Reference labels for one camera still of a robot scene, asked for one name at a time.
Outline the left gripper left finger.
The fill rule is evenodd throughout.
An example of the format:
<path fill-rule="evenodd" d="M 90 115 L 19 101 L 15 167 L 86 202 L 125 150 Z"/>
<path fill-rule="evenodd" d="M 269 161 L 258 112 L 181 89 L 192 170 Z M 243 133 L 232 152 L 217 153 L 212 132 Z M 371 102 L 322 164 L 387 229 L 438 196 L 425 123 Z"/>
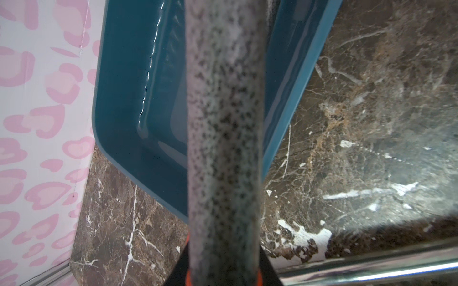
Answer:
<path fill-rule="evenodd" d="M 163 286 L 187 286 L 187 274 L 189 270 L 188 244 L 180 254 L 178 262 L 174 266 Z"/>

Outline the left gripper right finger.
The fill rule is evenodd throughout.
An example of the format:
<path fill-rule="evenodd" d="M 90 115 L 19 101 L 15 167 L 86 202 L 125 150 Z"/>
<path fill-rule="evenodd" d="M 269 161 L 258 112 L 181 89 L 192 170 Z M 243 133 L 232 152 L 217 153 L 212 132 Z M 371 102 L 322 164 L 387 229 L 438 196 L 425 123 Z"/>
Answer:
<path fill-rule="evenodd" d="M 265 251 L 260 247 L 260 263 L 258 271 L 259 286 L 283 286 L 277 276 L 273 266 L 271 265 Z"/>

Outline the teal plastic storage box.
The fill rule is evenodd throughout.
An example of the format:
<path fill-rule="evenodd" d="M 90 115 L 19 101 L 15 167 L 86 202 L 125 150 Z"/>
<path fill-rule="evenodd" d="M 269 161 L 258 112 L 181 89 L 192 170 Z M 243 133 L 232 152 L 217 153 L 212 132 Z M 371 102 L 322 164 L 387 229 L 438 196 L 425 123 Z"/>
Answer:
<path fill-rule="evenodd" d="M 267 47 L 262 171 L 288 131 L 341 1 L 281 1 Z M 101 152 L 184 222 L 187 103 L 184 3 L 108 1 L 93 130 Z"/>

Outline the blue handled metal tool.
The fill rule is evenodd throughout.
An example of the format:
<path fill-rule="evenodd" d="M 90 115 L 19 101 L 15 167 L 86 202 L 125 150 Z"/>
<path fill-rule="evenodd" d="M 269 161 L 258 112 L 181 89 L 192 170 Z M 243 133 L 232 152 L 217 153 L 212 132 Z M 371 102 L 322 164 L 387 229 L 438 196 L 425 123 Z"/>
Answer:
<path fill-rule="evenodd" d="M 449 238 L 397 250 L 284 268 L 285 286 L 362 286 L 458 271 L 458 240 Z"/>

